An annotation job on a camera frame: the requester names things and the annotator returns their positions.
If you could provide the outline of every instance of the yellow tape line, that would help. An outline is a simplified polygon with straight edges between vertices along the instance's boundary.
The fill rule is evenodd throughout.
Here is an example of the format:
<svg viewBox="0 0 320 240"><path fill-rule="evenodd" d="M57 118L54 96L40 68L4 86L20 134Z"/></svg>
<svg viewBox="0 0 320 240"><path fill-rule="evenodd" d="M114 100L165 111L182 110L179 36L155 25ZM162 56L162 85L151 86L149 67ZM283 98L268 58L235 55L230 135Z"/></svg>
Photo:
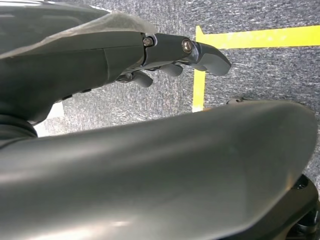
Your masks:
<svg viewBox="0 0 320 240"><path fill-rule="evenodd" d="M320 46L320 25L218 34L204 34L196 26L195 41L217 49ZM205 76L194 71L192 112L204 108Z"/></svg>

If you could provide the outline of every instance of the bolt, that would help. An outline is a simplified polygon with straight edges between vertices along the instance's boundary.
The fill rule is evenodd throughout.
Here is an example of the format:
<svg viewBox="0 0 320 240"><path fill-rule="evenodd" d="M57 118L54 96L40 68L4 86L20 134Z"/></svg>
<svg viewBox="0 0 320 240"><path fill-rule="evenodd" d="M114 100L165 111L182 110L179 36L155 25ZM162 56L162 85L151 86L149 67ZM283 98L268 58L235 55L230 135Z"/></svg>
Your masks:
<svg viewBox="0 0 320 240"><path fill-rule="evenodd" d="M143 46L145 47L151 47L153 46L153 39L152 39L151 37L146 37L143 38Z"/></svg>
<svg viewBox="0 0 320 240"><path fill-rule="evenodd" d="M190 39L185 38L182 41L182 49L187 54L189 54L192 51L192 43Z"/></svg>

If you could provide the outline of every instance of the dark gray plastic panel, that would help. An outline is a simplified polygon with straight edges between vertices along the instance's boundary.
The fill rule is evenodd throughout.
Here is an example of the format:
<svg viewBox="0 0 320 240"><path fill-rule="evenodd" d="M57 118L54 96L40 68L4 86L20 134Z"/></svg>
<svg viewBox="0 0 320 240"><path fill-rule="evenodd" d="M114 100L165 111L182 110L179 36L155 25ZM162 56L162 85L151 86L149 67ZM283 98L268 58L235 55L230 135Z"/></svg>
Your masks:
<svg viewBox="0 0 320 240"><path fill-rule="evenodd" d="M244 102L0 150L0 239L213 240L245 230L312 154L314 114Z"/></svg>

